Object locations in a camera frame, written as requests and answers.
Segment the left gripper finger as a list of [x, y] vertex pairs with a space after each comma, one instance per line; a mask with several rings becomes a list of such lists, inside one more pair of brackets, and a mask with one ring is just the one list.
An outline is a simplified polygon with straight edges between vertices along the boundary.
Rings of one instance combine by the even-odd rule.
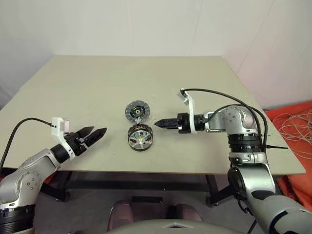
[[106, 133], [107, 128], [100, 128], [90, 133], [87, 137], [84, 138], [84, 144], [87, 147], [92, 146], [97, 141], [99, 141]]
[[90, 138], [90, 134], [93, 131], [94, 126], [83, 127], [77, 131], [77, 140], [78, 141], [87, 141]]

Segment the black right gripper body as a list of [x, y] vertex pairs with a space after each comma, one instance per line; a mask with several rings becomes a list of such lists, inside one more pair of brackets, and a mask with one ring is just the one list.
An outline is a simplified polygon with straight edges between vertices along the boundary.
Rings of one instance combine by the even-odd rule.
[[177, 115], [178, 132], [180, 134], [191, 133], [190, 128], [190, 115], [188, 113], [179, 113]]

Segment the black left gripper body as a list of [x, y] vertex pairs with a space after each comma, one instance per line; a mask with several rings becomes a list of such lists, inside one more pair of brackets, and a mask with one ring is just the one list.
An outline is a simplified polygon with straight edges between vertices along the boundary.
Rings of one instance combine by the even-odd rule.
[[64, 139], [70, 147], [68, 150], [69, 156], [80, 156], [87, 150], [83, 145], [84, 138], [79, 133], [68, 133], [64, 136]]

